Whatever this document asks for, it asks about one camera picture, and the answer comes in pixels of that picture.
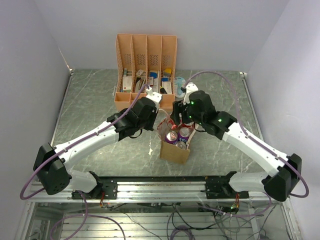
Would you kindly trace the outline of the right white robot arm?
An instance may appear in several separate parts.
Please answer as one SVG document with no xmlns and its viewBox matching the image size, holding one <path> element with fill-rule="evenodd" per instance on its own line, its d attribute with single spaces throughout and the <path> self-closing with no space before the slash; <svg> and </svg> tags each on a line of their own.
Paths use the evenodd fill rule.
<svg viewBox="0 0 320 240">
<path fill-rule="evenodd" d="M 302 180 L 302 158 L 299 155 L 287 155 L 263 142 L 234 116 L 216 110 L 210 96 L 203 90 L 188 92 L 183 100 L 174 101 L 172 110 L 170 118 L 176 125 L 197 124 L 205 133 L 241 150 L 263 168 L 263 173 L 235 173 L 220 186 L 224 197 L 253 191 L 265 192 L 276 201 L 284 202 Z"/>
</svg>

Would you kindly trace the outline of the patterned canvas tote bag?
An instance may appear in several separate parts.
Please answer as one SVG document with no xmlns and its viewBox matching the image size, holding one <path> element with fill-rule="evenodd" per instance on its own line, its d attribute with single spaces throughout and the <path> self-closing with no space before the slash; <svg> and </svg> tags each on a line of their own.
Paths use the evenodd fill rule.
<svg viewBox="0 0 320 240">
<path fill-rule="evenodd" d="M 174 125 L 173 121 L 170 118 L 170 115 L 160 109 L 160 111 L 164 112 L 165 118 L 158 124 L 156 131 L 158 134 L 158 137 L 160 139 L 160 158 L 164 159 L 169 162 L 177 163 L 177 164 L 185 164 L 189 158 L 190 155 L 190 144 L 191 140 L 196 133 L 196 127 L 195 124 L 193 125 L 193 128 L 190 128 L 191 135 L 186 142 L 187 144 L 187 149 L 180 149 L 177 146 L 173 144 L 169 144 L 165 142 L 165 134 L 168 131 L 175 131 L 178 134 L 178 131 L 180 129 L 179 126 Z"/>
</svg>

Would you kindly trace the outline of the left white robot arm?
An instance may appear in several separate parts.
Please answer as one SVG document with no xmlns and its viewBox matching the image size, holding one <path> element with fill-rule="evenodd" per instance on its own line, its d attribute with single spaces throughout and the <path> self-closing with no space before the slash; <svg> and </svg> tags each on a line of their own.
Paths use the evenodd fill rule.
<svg viewBox="0 0 320 240">
<path fill-rule="evenodd" d="M 96 199 L 104 192 L 104 184 L 93 172 L 73 169 L 77 161 L 107 145 L 135 133 L 151 131 L 158 114 L 161 96 L 148 95 L 133 103 L 132 108 L 108 117 L 95 129 L 69 142 L 51 146 L 42 145 L 38 151 L 33 170 L 48 195 L 55 195 L 66 188 L 81 191 Z"/>
</svg>

